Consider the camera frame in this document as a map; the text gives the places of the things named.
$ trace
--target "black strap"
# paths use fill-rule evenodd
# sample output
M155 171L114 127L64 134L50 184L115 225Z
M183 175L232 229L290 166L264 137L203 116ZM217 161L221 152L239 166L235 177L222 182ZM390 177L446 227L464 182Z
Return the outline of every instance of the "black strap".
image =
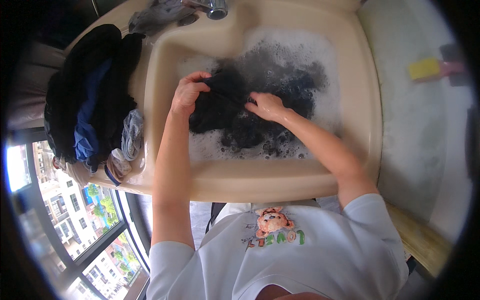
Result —
M222 208L226 203L212 202L212 209L210 210L210 220L208 220L207 228L205 228L205 234L210 230L210 224L215 221L216 217L222 211Z

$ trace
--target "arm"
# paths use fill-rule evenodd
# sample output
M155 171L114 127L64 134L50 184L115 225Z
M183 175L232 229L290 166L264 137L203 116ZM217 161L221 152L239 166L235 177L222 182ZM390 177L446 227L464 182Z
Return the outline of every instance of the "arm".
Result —
M357 158L341 140L316 126L292 109L285 108L282 100L271 94L251 93L257 103L245 107L259 117L282 124L298 137L313 155L335 176L338 200L343 207L368 193L378 193Z
M152 246L170 240L194 248L189 209L192 179L188 119L195 110L199 93L210 91L206 84L196 81L210 76L207 72L192 73L180 80L175 91L156 158Z

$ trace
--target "black garment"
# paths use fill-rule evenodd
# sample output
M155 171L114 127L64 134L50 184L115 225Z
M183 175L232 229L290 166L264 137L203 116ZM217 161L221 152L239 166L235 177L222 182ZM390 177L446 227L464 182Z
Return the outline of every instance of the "black garment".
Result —
M87 162L92 171L108 158L113 149L121 148L123 119L137 106L128 94L128 83L140 59L144 37L134 33L123 38L112 66L98 88L98 102L90 119L99 143L98 154Z
M45 106L45 129L48 144L55 156L75 163L74 127L81 104L86 100L85 77L103 61L112 58L112 65L98 88L98 99L89 121L96 131L99 153L87 164L96 171L98 164L121 145L123 119L136 107L128 95L128 81L140 58L144 35L121 38L112 24L98 26L73 47L62 70L48 84Z
M210 224L215 221L216 217L222 211L222 208L226 203L212 202L212 209L210 210L210 220L208 220L207 227L205 228L205 234L210 230Z
M84 81L121 42L120 30L112 24L98 26L87 33L72 48L63 68L49 83L45 105L45 132L48 144L57 157L75 163L74 127L80 105L86 100Z
M234 150L253 148L265 142L264 151L270 156L279 156L279 145L295 138L282 125L263 120L245 109L245 103L253 101L249 97L251 91L278 96L285 107L305 118L312 114L309 89L315 88L315 83L306 71L294 71L283 83L257 81L255 78L247 82L233 65L228 65L203 82L211 91L201 92L195 102L195 111L189 120L190 130L203 133L224 129L222 145Z

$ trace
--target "teddy bear print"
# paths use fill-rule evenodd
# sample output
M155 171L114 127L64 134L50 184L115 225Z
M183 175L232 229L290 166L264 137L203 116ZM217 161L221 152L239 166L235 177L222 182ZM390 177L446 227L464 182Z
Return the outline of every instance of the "teddy bear print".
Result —
M260 216L257 219L258 230L256 236L258 238L266 238L270 232L275 232L281 228L294 228L292 220L289 220L280 212L282 208L282 206L277 206L255 210Z

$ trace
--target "faucet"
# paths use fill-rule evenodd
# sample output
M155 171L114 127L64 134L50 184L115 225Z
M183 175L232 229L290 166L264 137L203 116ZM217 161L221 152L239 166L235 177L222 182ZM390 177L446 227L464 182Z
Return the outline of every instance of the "faucet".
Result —
M186 7L203 11L212 20L220 20L227 16L228 9L225 0L181 0Z

